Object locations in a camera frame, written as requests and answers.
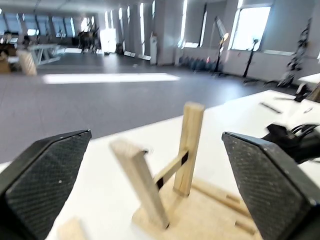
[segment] wooden base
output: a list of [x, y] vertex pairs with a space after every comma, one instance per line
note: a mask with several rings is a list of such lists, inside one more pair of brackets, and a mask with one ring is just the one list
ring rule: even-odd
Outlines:
[[160, 190], [170, 225], [151, 222], [139, 208], [132, 221], [157, 240], [262, 240], [243, 200], [213, 185], [193, 179], [189, 197], [173, 191], [171, 178]]

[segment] black equipment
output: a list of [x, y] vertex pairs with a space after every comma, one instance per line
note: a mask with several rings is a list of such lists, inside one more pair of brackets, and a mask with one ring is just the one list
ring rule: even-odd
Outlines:
[[68, 199], [92, 135], [33, 143], [0, 174], [0, 239], [44, 240]]
[[320, 156], [320, 132], [318, 124], [303, 124], [292, 130], [284, 126], [271, 124], [267, 127], [269, 134], [262, 139], [277, 144], [297, 164]]
[[316, 240], [320, 189], [276, 144], [225, 132], [239, 192], [264, 240]]
[[[252, 61], [252, 58], [254, 57], [254, 53], [255, 53], [255, 46], [256, 44], [259, 42], [258, 39], [253, 39], [253, 47], [251, 49], [251, 52], [250, 52], [250, 57], [249, 57], [249, 60], [248, 60], [248, 63], [246, 65], [246, 68], [245, 68], [245, 71], [244, 71], [244, 74], [243, 74], [243, 78], [246, 78], [247, 75], [248, 75], [248, 71], [249, 71], [249, 67], [250, 67], [250, 64], [251, 64], [251, 61]], [[244, 83], [250, 83], [250, 82], [257, 82], [258, 80], [257, 79], [246, 79], [244, 80]]]
[[298, 103], [301, 103], [309, 94], [309, 89], [307, 84], [305, 83], [301, 83], [299, 85], [299, 88], [297, 89], [296, 93], [295, 93], [295, 98], [286, 98], [286, 97], [275, 97], [274, 99], [277, 100], [289, 100], [289, 101], [295, 101]]

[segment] wooden stick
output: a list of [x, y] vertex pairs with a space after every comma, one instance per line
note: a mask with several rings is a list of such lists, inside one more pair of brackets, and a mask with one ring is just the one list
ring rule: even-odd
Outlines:
[[175, 192], [184, 197], [190, 194], [204, 111], [205, 107], [197, 103], [189, 102], [184, 106], [179, 153], [187, 150], [189, 155], [176, 172], [173, 185]]
[[241, 200], [241, 198], [234, 196], [231, 193], [227, 193], [225, 190], [219, 189], [218, 187], [213, 187], [213, 185], [211, 185], [210, 183], [202, 181], [200, 179], [194, 179], [191, 186], [193, 189], [207, 195], [212, 199], [217, 200], [218, 202], [228, 206], [236, 212], [250, 219], [252, 218], [247, 206]]
[[86, 240], [85, 233], [77, 218], [72, 218], [58, 227], [59, 240]]
[[158, 188], [145, 160], [145, 152], [132, 143], [116, 140], [110, 147], [128, 176], [149, 218], [164, 229], [169, 226]]
[[160, 190], [163, 185], [183, 166], [188, 160], [188, 152], [186, 150], [181, 151], [179, 155], [169, 163], [164, 169], [162, 169], [154, 178], [154, 183]]

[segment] gray floor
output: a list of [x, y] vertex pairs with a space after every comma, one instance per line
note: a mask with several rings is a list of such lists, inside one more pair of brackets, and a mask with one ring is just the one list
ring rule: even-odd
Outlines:
[[[212, 78], [175, 67], [110, 55], [67, 54], [37, 77], [0, 76], [0, 163], [44, 137], [91, 129], [94, 138], [182, 115], [187, 101], [207, 108], [265, 91], [236, 77]], [[45, 84], [49, 73], [168, 73], [179, 81]], [[281, 89], [292, 94], [293, 89]]]

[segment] wooden peg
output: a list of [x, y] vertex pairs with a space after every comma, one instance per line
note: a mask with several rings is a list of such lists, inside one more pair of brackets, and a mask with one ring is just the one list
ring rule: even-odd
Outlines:
[[205, 106], [188, 102], [183, 110], [179, 153], [188, 151], [186, 163], [176, 172], [173, 189], [181, 196], [190, 194]]
[[146, 163], [145, 151], [125, 140], [116, 140], [110, 147], [140, 198], [149, 219], [166, 229], [169, 220]]

